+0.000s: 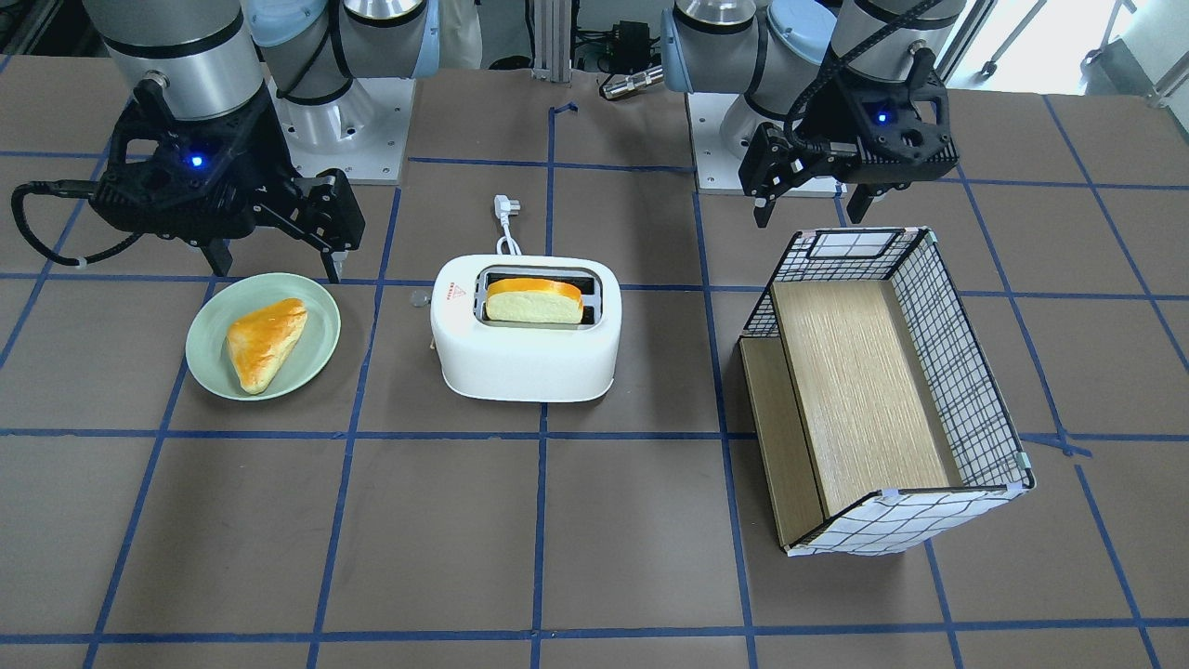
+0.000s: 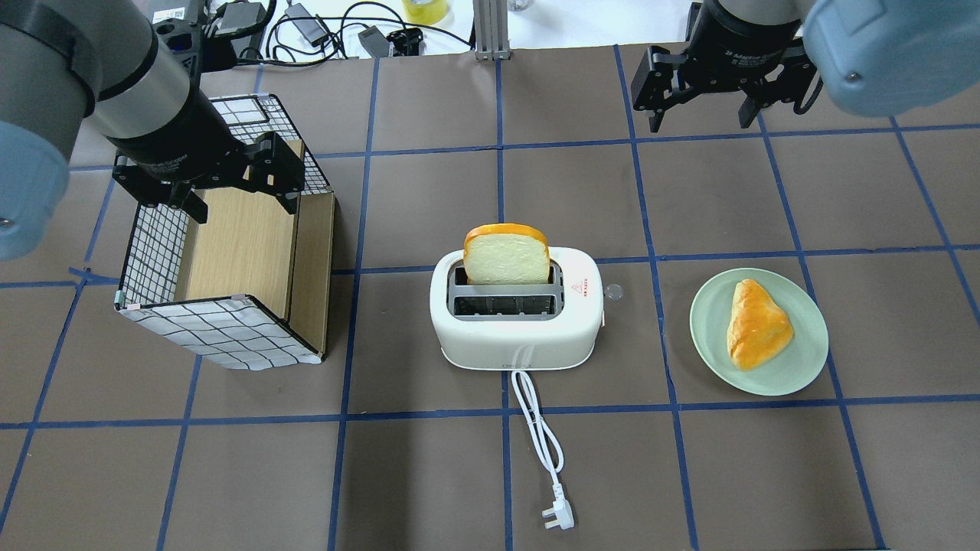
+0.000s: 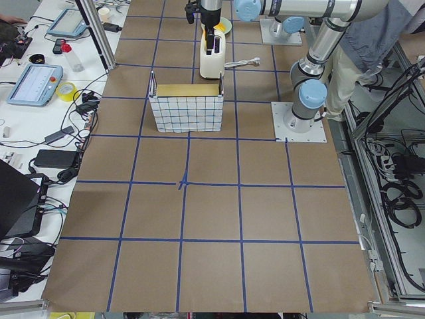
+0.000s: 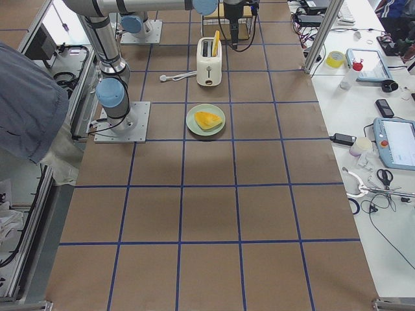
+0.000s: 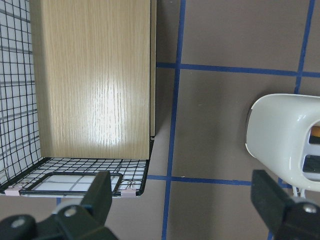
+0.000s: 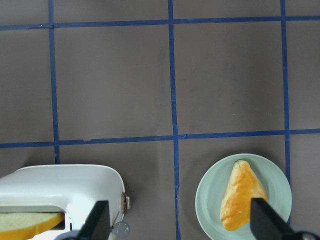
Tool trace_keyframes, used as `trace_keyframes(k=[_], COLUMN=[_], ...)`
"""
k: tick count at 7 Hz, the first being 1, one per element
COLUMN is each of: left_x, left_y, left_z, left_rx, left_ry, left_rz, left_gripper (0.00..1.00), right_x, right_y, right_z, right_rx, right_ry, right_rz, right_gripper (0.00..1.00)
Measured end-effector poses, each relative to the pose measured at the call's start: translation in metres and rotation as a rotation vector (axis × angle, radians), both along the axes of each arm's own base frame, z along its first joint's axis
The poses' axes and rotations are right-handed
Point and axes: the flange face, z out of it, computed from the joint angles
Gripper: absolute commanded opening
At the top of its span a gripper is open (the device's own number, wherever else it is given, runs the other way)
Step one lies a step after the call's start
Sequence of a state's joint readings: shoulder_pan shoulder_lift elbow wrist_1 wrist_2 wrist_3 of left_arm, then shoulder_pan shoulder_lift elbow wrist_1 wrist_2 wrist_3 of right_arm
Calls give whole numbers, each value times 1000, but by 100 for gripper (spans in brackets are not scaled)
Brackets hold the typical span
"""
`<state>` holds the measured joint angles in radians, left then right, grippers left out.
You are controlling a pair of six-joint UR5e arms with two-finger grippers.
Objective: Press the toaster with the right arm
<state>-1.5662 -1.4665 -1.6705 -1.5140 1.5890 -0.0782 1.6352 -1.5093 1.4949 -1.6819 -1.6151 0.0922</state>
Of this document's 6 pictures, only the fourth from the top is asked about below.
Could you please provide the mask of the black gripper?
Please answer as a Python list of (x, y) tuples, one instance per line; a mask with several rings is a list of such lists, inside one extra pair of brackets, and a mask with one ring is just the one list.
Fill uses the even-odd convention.
[[(224, 18), (230, 22), (231, 41), (239, 41), (239, 19), (243, 17), (244, 1), (223, 0)], [(237, 49), (237, 42), (231, 42), (231, 48)]]

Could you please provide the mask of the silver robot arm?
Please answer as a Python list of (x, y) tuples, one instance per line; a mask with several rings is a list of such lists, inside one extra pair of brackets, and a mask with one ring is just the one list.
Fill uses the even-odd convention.
[(153, 29), (147, 11), (121, 14), (121, 27), (124, 32), (130, 33), (136, 38), (149, 37)]
[[(131, 34), (141, 34), (147, 24), (147, 12), (159, 10), (196, 10), (200, 15), (217, 14), (218, 22), (227, 19), (230, 26), (230, 47), (237, 50), (239, 42), (239, 20), (243, 17), (244, 7), (254, 8), (257, 13), (257, 1), (65, 1), (65, 5), (74, 13), (84, 28), (94, 51), (100, 59), (100, 69), (104, 76), (121, 78), (128, 71), (128, 64), (122, 58), (110, 25), (110, 14), (120, 14), (122, 28)], [(196, 81), (201, 86), (216, 86), (220, 83), (222, 72), (222, 29), (212, 38), (199, 40), (196, 57)]]

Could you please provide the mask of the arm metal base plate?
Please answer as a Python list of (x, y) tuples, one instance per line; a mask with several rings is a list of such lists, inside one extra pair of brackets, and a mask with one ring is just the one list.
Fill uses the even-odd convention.
[(93, 130), (95, 143), (144, 143), (147, 138), (148, 119), (150, 115), (150, 102), (131, 102), (130, 112), (120, 121), (107, 118), (102, 109), (97, 129)]
[(158, 44), (161, 40), (163, 22), (160, 19), (141, 19), (132, 16), (124, 17), (121, 21), (123, 33), (121, 44), (123, 45), (148, 45)]

